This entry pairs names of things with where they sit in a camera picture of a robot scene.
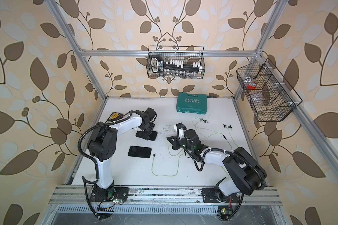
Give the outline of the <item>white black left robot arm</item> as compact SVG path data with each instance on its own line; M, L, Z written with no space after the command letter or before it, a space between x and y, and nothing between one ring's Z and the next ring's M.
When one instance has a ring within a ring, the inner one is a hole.
M99 122L82 134L78 141L79 153L93 161L95 180L88 181L82 177L84 184L93 184L95 196L101 200L116 197L115 183L111 173L111 157L116 150L117 137L135 129L136 137L154 141L157 132L154 131L154 121L157 113L148 108L145 111L129 111L127 117L119 116L116 121Z

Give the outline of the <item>blue edged black smartphone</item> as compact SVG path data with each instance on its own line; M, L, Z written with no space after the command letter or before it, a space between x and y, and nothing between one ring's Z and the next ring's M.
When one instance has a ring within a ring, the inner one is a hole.
M152 132L146 132L145 134L144 134L144 139L145 140L149 140L149 141L155 141L156 140L156 137L157 137L157 131L152 131Z

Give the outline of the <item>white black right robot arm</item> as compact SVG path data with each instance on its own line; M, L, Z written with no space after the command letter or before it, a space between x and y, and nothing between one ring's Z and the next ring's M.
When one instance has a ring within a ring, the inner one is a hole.
M196 131L177 127L177 134L167 137L173 150L184 150L192 159L197 171L201 172L206 164L220 166L229 174L213 188L211 198L217 202L227 202L230 196L240 193L250 196L256 190L265 188L267 173L263 167L242 147L232 151L211 148L203 144Z

